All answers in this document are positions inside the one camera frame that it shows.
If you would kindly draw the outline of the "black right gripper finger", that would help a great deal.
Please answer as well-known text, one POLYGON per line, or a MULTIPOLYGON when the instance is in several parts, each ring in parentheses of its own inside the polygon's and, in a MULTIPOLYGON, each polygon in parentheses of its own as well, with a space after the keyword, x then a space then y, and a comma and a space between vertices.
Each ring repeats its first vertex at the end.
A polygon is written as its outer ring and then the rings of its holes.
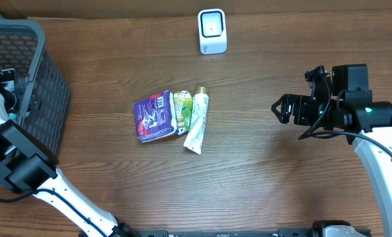
POLYGON ((280 107, 279 109, 276 107, 271 108, 272 112, 278 118, 279 122, 282 124, 288 124, 291 117, 291 108, 280 107))
POLYGON ((284 94, 281 96, 280 99, 278 99, 275 103, 272 104, 271 108, 276 109, 278 106, 280 106, 281 109, 284 109, 287 108, 289 105, 291 105, 290 95, 284 94))

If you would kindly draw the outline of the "white tube gold cap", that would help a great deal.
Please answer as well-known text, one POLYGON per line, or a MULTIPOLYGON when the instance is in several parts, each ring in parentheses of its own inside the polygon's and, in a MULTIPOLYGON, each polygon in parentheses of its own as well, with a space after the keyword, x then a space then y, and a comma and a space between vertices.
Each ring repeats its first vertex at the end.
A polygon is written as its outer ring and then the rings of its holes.
POLYGON ((209 107, 208 89, 198 86, 194 90, 190 130, 183 146, 200 155, 206 130, 206 121, 209 107))

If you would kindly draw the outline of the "green snack pouch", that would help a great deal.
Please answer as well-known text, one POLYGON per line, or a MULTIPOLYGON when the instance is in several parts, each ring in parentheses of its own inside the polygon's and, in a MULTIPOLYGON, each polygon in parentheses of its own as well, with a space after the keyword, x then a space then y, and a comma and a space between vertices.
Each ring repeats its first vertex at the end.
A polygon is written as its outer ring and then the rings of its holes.
POLYGON ((175 114, 177 120, 177 134, 183 135, 190 130, 190 121, 192 115, 192 94, 183 90, 173 94, 175 114))

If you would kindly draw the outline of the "purple snack packet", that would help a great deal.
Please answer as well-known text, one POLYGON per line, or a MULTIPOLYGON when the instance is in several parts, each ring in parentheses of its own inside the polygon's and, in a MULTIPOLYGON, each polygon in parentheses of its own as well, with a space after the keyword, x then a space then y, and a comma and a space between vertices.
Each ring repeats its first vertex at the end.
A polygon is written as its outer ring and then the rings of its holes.
POLYGON ((152 142, 178 132, 173 93, 169 90, 151 95, 134 104, 136 136, 152 142))

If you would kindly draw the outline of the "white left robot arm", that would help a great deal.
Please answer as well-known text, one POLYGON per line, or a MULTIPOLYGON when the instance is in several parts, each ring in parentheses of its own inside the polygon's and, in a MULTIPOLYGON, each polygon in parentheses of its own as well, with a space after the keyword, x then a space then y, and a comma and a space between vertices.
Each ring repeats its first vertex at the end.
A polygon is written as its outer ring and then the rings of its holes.
POLYGON ((14 69, 0 70, 0 185, 17 194, 11 199, 0 197, 0 202, 34 196, 72 221, 82 236, 137 236, 137 231, 72 185, 53 153, 10 119, 8 112, 15 108, 17 98, 5 84, 14 81, 14 69))

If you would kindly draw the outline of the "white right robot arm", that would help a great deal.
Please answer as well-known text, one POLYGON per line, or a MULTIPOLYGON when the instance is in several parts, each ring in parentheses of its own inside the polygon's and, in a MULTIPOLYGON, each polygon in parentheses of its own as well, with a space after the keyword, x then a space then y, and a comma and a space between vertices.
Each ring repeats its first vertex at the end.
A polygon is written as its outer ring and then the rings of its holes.
POLYGON ((311 94, 284 94, 272 112, 282 124, 307 126, 299 140, 346 137, 370 179, 384 234, 392 236, 392 103, 372 99, 365 64, 330 72, 320 65, 304 77, 311 94))

